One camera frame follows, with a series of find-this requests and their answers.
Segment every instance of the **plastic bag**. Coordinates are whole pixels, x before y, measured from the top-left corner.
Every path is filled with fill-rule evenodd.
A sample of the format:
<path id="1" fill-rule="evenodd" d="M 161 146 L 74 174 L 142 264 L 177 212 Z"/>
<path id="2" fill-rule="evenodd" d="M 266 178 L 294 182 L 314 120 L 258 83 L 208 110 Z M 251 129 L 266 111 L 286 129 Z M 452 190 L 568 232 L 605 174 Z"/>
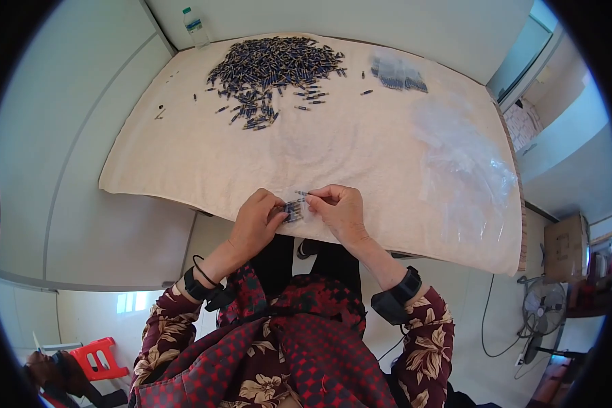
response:
<path id="1" fill-rule="evenodd" d="M 384 87 L 390 89 L 416 89 L 428 93 L 422 75 L 410 61 L 404 61 L 394 52 L 377 49 L 371 59 L 371 72 Z"/>
<path id="2" fill-rule="evenodd" d="M 276 212 L 284 211 L 288 213 L 288 216 L 283 220 L 283 224 L 292 224 L 297 221 L 309 222 L 314 219 L 313 214 L 308 210 L 305 190 L 288 187 L 274 191 L 273 194 L 286 203 L 285 206 L 276 210 Z"/>
<path id="3" fill-rule="evenodd" d="M 432 96 L 414 103 L 413 135 L 428 145 L 420 199 L 444 212 L 447 240 L 498 241 L 517 176 L 496 144 L 469 121 L 466 109 Z"/>

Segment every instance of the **chair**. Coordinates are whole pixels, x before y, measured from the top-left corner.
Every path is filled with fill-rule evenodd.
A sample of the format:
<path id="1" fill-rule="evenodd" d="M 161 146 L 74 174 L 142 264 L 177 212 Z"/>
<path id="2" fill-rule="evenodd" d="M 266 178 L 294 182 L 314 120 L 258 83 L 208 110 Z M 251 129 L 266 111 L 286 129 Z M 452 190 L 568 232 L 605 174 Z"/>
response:
<path id="1" fill-rule="evenodd" d="M 129 374 L 127 367 L 119 367 L 115 362 L 114 355 L 110 351 L 110 347 L 115 345 L 114 338 L 107 337 L 96 341 L 91 341 L 86 346 L 75 348 L 70 351 L 82 371 L 86 374 L 89 381 L 116 379 Z M 104 367 L 98 358 L 97 352 L 102 351 L 107 361 L 107 367 Z M 92 355 L 97 367 L 93 367 L 89 361 L 88 355 Z"/>

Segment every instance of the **table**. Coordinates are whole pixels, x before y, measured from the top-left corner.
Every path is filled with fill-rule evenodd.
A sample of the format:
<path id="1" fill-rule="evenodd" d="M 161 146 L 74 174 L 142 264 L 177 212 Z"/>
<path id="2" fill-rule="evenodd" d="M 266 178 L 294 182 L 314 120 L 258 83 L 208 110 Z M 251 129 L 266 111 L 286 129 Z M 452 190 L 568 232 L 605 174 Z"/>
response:
<path id="1" fill-rule="evenodd" d="M 324 98 L 326 104 L 311 105 L 312 111 L 294 109 L 303 102 L 292 94 L 297 89 L 289 87 L 284 97 L 273 95 L 273 107 L 280 115 L 272 126 L 244 131 L 240 119 L 229 126 L 233 116 L 229 110 L 237 101 L 204 92 L 208 72 L 222 61 L 230 45 L 276 35 L 303 35 L 318 40 L 318 46 L 342 51 L 348 77 L 333 72 L 330 80 L 322 80 L 323 91 L 330 95 Z M 369 70 L 370 57 L 379 48 L 383 49 L 312 34 L 276 33 L 180 52 L 155 77 L 125 121 L 98 187 L 173 200 L 235 220 L 239 207 L 259 187 L 279 193 L 329 183 L 350 185 L 363 194 L 367 230 L 388 250 L 492 273 L 514 275 L 525 269 L 521 182 L 510 190 L 507 208 L 497 218 L 497 235 L 457 238 L 445 224 L 444 206 L 421 198 L 427 183 L 421 166 L 427 145 L 414 137 L 409 117 L 413 106 L 430 98 L 460 95 L 471 106 L 473 126 L 498 147 L 500 159 L 518 175 L 512 141 L 493 97 L 458 72 L 397 50 L 392 52 L 416 63 L 429 93 L 383 88 Z M 361 96 L 367 89 L 374 92 Z M 225 112 L 215 113 L 226 105 Z M 489 206 L 481 211 L 487 220 L 495 217 Z M 336 242 L 318 219 L 284 224 L 278 233 Z"/>

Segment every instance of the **maroon jacket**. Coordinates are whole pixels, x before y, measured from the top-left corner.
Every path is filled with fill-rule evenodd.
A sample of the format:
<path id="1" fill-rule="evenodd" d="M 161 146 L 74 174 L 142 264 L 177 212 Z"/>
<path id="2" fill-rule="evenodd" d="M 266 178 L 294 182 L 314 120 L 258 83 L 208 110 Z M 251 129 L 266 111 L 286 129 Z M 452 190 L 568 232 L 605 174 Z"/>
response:
<path id="1" fill-rule="evenodd" d="M 200 306 L 176 287 L 152 306 L 134 366 L 136 405 L 276 408 L 293 399 L 303 407 L 396 406 L 362 341 L 365 307 L 340 282 L 297 275 L 268 300 L 247 264 L 228 285 L 236 301 L 220 311 L 219 328 L 195 342 Z M 257 318 L 268 310 L 280 313 Z M 392 373 L 412 407 L 440 408 L 451 371 L 451 313 L 432 288 L 407 311 L 409 331 Z M 168 362 L 161 378 L 145 384 Z"/>

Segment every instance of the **plastic bottle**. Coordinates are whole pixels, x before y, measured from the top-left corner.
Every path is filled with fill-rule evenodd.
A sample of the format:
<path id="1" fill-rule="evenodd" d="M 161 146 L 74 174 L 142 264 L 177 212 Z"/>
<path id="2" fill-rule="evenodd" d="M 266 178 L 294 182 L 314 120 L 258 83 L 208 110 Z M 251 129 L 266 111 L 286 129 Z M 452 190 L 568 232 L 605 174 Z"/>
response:
<path id="1" fill-rule="evenodd" d="M 183 9 L 184 13 L 184 26 L 188 30 L 188 34 L 192 38 L 195 48 L 202 48 L 211 44 L 209 36 L 206 34 L 206 30 L 202 27 L 202 22 L 197 17 L 195 12 L 190 10 L 190 7 Z"/>

